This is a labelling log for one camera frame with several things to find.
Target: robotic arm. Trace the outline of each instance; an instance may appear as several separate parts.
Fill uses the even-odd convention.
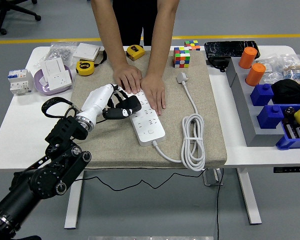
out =
[[[116,106],[111,99],[113,95],[119,101]],[[69,110],[74,110],[75,116],[67,116],[69,110],[65,116],[47,113],[49,107],[60,102],[71,105]],[[45,156],[24,171],[14,173],[10,192],[0,202],[0,240],[13,238],[40,200],[63,195],[85,169],[92,156],[90,152],[82,151],[73,140],[86,139],[88,132],[95,127],[98,116],[102,114],[105,119],[124,119],[140,109],[141,104],[136,96],[128,97],[121,87],[114,84],[92,91],[81,110],[61,97],[46,101],[42,112],[49,118],[60,120],[45,138],[49,143]],[[33,236],[27,239],[41,238]]]

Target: yellow tape measure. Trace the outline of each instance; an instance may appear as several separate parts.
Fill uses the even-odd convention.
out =
[[[81,76],[89,76],[95,72],[95,68],[107,60],[107,53],[103,51],[103,58],[100,63],[95,63],[94,61],[82,60],[76,63],[76,73]]]
[[[127,48],[126,55],[132,61],[135,61],[145,55],[145,50],[142,48],[142,46],[131,45]]]
[[[95,63],[93,61],[78,61],[75,70],[81,76],[89,76],[95,72]]]

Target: table leg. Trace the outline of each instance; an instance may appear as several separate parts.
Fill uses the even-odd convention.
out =
[[[254,194],[252,185],[250,182],[249,174],[246,168],[236,169],[241,185],[241,190],[243,193],[243,198],[245,202],[245,207],[248,213],[250,224],[257,225],[261,224],[261,218]]]
[[[76,179],[82,179],[83,177],[84,171],[82,171]],[[66,210],[64,223],[65,229],[76,229],[82,184],[83,181],[75,181],[71,185],[68,208]]]
[[[203,181],[206,186],[223,185],[221,181],[222,173],[220,168],[207,168],[203,172]]]

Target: yellow floor line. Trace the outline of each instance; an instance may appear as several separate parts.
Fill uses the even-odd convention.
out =
[[[300,34],[251,34],[251,35],[186,35],[173,36],[172,40],[198,40],[198,39],[271,39],[271,38],[300,38]],[[0,40],[0,44],[33,44],[52,42],[101,42],[96,38],[52,38],[52,39],[19,39]]]

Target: beige fabric mat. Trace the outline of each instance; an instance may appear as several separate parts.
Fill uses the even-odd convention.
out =
[[[173,51],[169,54],[163,75],[166,109],[159,117],[166,139],[158,146],[168,157],[181,159],[182,119],[195,112],[184,87],[176,80],[178,73],[184,72],[189,78],[188,90],[204,119],[205,166],[221,167],[227,160],[227,152],[204,53],[190,51],[189,68],[174,68],[172,56]],[[146,51],[143,57],[134,62],[128,59],[128,62],[139,68],[145,76],[149,57],[150,51]],[[114,83],[113,70],[107,60],[96,67],[92,75],[76,77],[71,101],[81,108],[91,91]],[[82,150],[92,154],[88,168],[185,168],[182,163],[173,163],[162,158],[153,146],[140,146],[129,118],[99,123],[86,140],[77,140],[76,143]]]

